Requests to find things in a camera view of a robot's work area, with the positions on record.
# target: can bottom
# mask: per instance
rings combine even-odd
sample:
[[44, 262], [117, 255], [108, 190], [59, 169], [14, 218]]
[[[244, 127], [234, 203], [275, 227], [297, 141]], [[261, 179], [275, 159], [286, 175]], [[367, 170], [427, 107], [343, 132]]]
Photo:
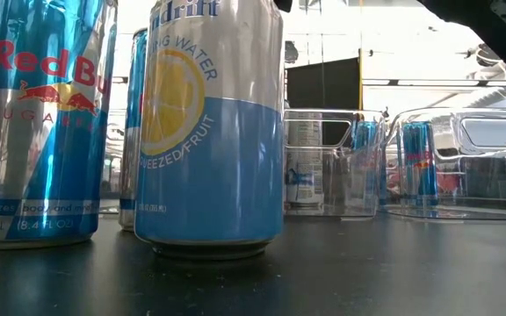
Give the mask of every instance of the can bottom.
[[122, 225], [122, 224], [120, 224], [120, 227], [122, 227], [122, 230], [125, 231], [125, 232], [130, 232], [130, 233], [134, 232], [134, 225]]
[[177, 243], [176, 241], [150, 241], [150, 243], [157, 254], [166, 257], [216, 261], [242, 259], [262, 254], [271, 241], [230, 241], [220, 243], [205, 243], [203, 241], [196, 243], [189, 241], [181, 243]]
[[72, 245], [91, 239], [93, 234], [61, 238], [61, 239], [47, 239], [47, 240], [33, 240], [33, 241], [0, 241], [0, 250], [6, 249], [32, 249], [32, 248], [47, 248], [56, 246]]
[[134, 232], [134, 210], [120, 208], [119, 224], [123, 231]]

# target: can rim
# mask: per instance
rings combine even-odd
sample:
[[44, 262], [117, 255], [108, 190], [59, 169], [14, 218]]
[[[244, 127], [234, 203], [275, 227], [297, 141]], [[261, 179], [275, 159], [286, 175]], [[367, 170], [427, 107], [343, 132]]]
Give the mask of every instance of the can rim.
[[140, 33], [142, 32], [147, 32], [148, 31], [148, 28], [147, 27], [142, 27], [140, 30], [136, 31], [134, 33], [134, 36], [132, 37], [132, 40], [136, 38], [136, 36], [140, 35]]

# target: table surface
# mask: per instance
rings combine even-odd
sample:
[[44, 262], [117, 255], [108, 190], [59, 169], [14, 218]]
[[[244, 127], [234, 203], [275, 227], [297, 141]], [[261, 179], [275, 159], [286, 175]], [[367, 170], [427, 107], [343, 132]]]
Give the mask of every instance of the table surface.
[[293, 218], [264, 255], [186, 262], [101, 219], [0, 251], [0, 315], [506, 315], [506, 224]]

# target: clear plastic bin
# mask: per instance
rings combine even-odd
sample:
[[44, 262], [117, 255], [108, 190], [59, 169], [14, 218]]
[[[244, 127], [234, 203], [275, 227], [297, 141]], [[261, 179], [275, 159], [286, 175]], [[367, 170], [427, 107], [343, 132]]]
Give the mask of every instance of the clear plastic bin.
[[387, 137], [389, 161], [395, 160], [393, 148], [397, 163], [386, 168], [388, 212], [431, 219], [506, 219], [506, 110], [403, 112]]
[[382, 114], [285, 110], [285, 126], [286, 214], [373, 217], [385, 138]]

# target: ceiling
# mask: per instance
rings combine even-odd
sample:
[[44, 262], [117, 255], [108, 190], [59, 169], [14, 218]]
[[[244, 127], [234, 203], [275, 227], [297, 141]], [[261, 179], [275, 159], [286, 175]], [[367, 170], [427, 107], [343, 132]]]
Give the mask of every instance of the ceiling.
[[[128, 76], [133, 34], [147, 27], [155, 0], [137, 3], [119, 1], [113, 71], [117, 77]], [[364, 79], [463, 80], [483, 75], [506, 79], [499, 68], [484, 68], [475, 56], [467, 55], [481, 43], [471, 30], [445, 23], [416, 0], [364, 0], [363, 10], [358, 7], [359, 0], [347, 3], [351, 5], [345, 5], [343, 0], [322, 0], [321, 4], [309, 8], [300, 8], [296, 3], [291, 13], [283, 14], [285, 38], [294, 43], [299, 53], [298, 60], [287, 67], [352, 58], [362, 47]], [[388, 106], [390, 113], [395, 114], [434, 104], [462, 91], [457, 87], [434, 90], [368, 86], [364, 90], [365, 108], [384, 110]], [[127, 87], [124, 83], [114, 83], [107, 151], [118, 155], [122, 149], [126, 107]]]

